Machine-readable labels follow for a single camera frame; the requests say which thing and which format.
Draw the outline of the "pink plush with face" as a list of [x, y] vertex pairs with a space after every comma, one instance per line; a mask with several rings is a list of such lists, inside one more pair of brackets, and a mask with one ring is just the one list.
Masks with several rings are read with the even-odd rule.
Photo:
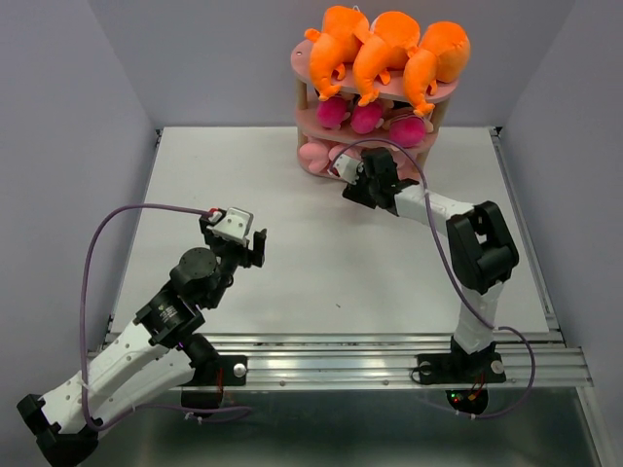
[[395, 162], [400, 180], [417, 180], [419, 178], [419, 173], [410, 160], [395, 158]]

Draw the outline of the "boy doll pink pants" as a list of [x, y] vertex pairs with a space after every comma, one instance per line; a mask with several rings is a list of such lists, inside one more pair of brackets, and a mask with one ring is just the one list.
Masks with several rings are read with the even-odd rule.
[[376, 99], [365, 106], [356, 105], [350, 117], [351, 129], [364, 135], [379, 129], [385, 122], [386, 114], [394, 107], [394, 102], [387, 99]]
[[428, 118], [416, 115], [410, 108], [392, 111], [382, 128], [388, 132], [389, 140], [404, 148], [418, 146], [434, 130], [433, 123]]
[[340, 129], [342, 123], [349, 117], [349, 101], [340, 95], [319, 101], [315, 116], [323, 128]]

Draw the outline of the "plain orange plush toy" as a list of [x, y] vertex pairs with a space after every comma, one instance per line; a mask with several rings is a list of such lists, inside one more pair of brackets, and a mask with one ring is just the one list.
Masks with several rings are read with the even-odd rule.
[[403, 71], [403, 93], [418, 117], [430, 114], [439, 83], [457, 80], [471, 57], [471, 43], [461, 25], [452, 21], [430, 24], [420, 44], [409, 52]]

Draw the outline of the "orange shark plush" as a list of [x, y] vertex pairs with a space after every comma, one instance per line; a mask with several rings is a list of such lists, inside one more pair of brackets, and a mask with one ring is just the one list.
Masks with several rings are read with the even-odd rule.
[[420, 36], [419, 23], [399, 11], [384, 12], [371, 26], [356, 30], [355, 37], [362, 45], [352, 65], [352, 76], [359, 107], [379, 97], [380, 91], [375, 87], [377, 78], [385, 86], [391, 80], [389, 69], [404, 68], [408, 53], [418, 48]]
[[360, 10], [336, 5], [325, 11], [320, 30], [306, 30], [305, 38], [312, 42], [309, 76], [320, 101], [341, 91], [340, 84], [333, 84], [333, 75], [337, 74], [337, 81], [344, 79], [346, 64], [354, 62], [362, 46], [356, 33], [368, 28], [369, 21]]

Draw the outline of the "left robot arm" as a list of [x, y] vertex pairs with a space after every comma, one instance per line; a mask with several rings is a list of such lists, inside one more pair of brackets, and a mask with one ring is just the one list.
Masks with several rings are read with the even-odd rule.
[[164, 287], [86, 369], [17, 409], [52, 466], [77, 466], [100, 433], [175, 386], [245, 383], [247, 359], [222, 356], [198, 329], [218, 306], [237, 268], [264, 264], [266, 231], [235, 241], [204, 227], [206, 245], [185, 252]]

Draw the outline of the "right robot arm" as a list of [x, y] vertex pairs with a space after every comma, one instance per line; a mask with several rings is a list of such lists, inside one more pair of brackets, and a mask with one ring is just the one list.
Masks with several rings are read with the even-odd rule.
[[331, 170], [346, 183], [344, 198], [429, 227], [458, 292], [460, 311], [450, 348], [418, 355], [415, 382], [504, 382], [495, 351], [495, 314], [519, 253], [498, 205], [457, 201], [433, 193], [422, 178], [400, 179], [386, 148], [366, 149], [359, 158], [341, 153]]

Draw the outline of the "pink three-tier shelf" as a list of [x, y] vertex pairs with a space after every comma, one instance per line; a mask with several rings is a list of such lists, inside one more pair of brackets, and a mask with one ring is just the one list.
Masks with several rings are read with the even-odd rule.
[[[311, 49], [312, 42], [305, 40], [294, 48], [290, 56], [290, 63], [296, 77], [297, 87], [297, 104], [295, 110], [295, 123], [298, 131], [297, 159], [298, 149], [310, 138], [324, 140], [332, 145], [331, 148], [338, 144], [346, 146], [351, 144], [353, 147], [356, 147], [360, 153], [365, 148], [380, 146], [383, 139], [389, 140], [388, 132], [382, 127], [364, 135], [359, 135], [351, 129], [350, 117], [353, 108], [357, 105], [359, 100], [359, 94], [354, 86], [350, 64], [346, 65], [346, 76], [342, 81], [333, 79], [333, 84], [340, 84], [342, 86], [341, 91], [336, 95], [340, 95], [349, 101], [348, 119], [342, 123], [340, 129], [323, 128], [317, 122], [315, 111], [320, 100], [318, 99], [318, 93], [312, 86], [312, 82], [309, 77], [308, 65]], [[380, 95], [377, 99], [387, 99], [394, 102], [394, 107], [386, 114], [385, 118], [387, 118], [392, 111], [397, 111], [398, 109], [410, 108], [412, 110], [410, 103], [403, 95], [403, 72], [399, 69], [389, 69], [389, 74], [391, 80], [387, 85], [384, 86], [381, 79], [377, 79], [375, 82], [375, 86], [380, 91]], [[424, 117], [428, 118], [433, 123], [434, 130], [429, 133], [425, 137], [424, 141], [418, 146], [406, 148], [407, 152], [413, 156], [417, 162], [421, 164], [425, 163], [428, 153], [437, 139], [439, 128], [444, 119], [450, 97], [457, 87], [457, 81], [452, 83], [440, 83], [438, 84], [436, 94], [427, 96], [427, 100], [434, 103], [435, 108], [430, 114]], [[396, 149], [395, 145], [397, 143], [394, 143], [391, 140], [389, 141], [391, 142], [390, 150], [393, 154], [394, 161], [395, 158], [407, 159]], [[331, 175], [328, 172], [329, 165], [323, 173], [318, 175], [312, 173], [310, 174], [320, 177], [333, 178], [334, 175]]]

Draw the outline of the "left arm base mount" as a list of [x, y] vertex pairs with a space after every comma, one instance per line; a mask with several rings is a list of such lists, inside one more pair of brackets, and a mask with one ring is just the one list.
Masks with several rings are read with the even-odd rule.
[[185, 416], [197, 423], [226, 423], [243, 419], [251, 409], [226, 405], [226, 389], [244, 387], [248, 373], [248, 358], [243, 354], [223, 355], [216, 360], [192, 369], [182, 367], [184, 373], [176, 387], [182, 388], [180, 405]]

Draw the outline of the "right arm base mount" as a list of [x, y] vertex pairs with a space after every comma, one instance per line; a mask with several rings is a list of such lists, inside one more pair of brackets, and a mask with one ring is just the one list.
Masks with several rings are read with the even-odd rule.
[[410, 378], [420, 385], [448, 385], [446, 398], [459, 413], [481, 415], [489, 404], [488, 384], [506, 382], [498, 353], [459, 352], [420, 354]]

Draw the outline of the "aluminium rail frame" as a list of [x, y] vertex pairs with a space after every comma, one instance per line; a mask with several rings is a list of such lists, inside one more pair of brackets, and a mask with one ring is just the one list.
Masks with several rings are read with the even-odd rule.
[[[307, 173], [295, 159], [291, 127], [162, 129], [145, 199], [187, 206], [232, 204], [269, 233], [263, 269], [206, 316], [203, 332], [225, 354], [248, 359], [251, 392], [415, 392], [417, 353], [445, 348], [458, 297], [430, 231], [358, 207], [341, 184]], [[499, 318], [529, 345], [498, 335], [507, 389], [575, 389], [594, 446], [593, 460], [617, 466], [581, 349], [563, 338], [530, 236], [490, 127], [444, 128], [426, 163], [430, 186], [450, 198], [493, 198], [503, 209], [521, 262], [505, 288]]]

